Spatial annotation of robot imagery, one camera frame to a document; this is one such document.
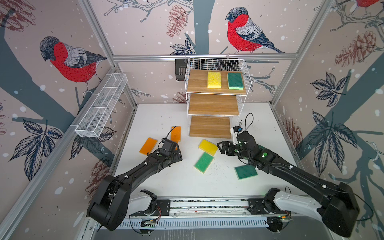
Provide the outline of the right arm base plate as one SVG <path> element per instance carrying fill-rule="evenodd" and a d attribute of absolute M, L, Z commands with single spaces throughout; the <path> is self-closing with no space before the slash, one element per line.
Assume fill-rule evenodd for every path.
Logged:
<path fill-rule="evenodd" d="M 283 211 L 270 200 L 264 200 L 263 198 L 248 199 L 247 210 L 252 215 L 290 215 L 291 212 Z"/>

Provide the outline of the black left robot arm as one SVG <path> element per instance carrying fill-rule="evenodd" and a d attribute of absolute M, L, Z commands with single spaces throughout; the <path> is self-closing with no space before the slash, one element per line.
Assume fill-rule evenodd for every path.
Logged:
<path fill-rule="evenodd" d="M 167 138 L 163 138 L 162 143 L 162 147 L 148 154 L 141 164 L 128 172 L 103 178 L 87 209 L 87 216 L 113 231 L 126 216 L 137 212 L 149 216 L 155 213 L 157 195 L 148 190 L 142 190 L 134 196 L 131 194 L 152 175 L 183 160 L 178 143 Z"/>

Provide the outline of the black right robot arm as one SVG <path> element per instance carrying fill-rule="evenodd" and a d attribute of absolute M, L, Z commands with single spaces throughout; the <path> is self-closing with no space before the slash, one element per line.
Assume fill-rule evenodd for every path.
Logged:
<path fill-rule="evenodd" d="M 295 212 L 322 222 L 335 234 L 349 238 L 357 222 L 360 208 L 352 188 L 321 180 L 287 162 L 278 154 L 258 145 L 252 135 L 244 131 L 237 135 L 237 143 L 222 141 L 217 147 L 223 155 L 236 156 L 258 170 L 278 177 L 301 191 L 304 196 L 271 188 L 264 196 L 257 214 Z"/>

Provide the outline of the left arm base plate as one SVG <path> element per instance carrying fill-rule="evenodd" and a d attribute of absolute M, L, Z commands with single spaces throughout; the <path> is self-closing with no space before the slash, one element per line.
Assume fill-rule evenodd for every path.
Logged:
<path fill-rule="evenodd" d="M 170 208 L 171 208 L 170 200 L 157 200 L 156 206 L 153 211 L 151 209 L 142 211 L 140 213 L 140 216 L 148 216 L 148 217 L 169 216 Z"/>

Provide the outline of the dark green sponge carried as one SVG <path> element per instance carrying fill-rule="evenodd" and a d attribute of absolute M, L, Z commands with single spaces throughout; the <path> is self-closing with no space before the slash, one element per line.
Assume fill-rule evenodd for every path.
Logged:
<path fill-rule="evenodd" d="M 229 90 L 243 90 L 244 83 L 241 73 L 228 73 L 228 88 Z"/>

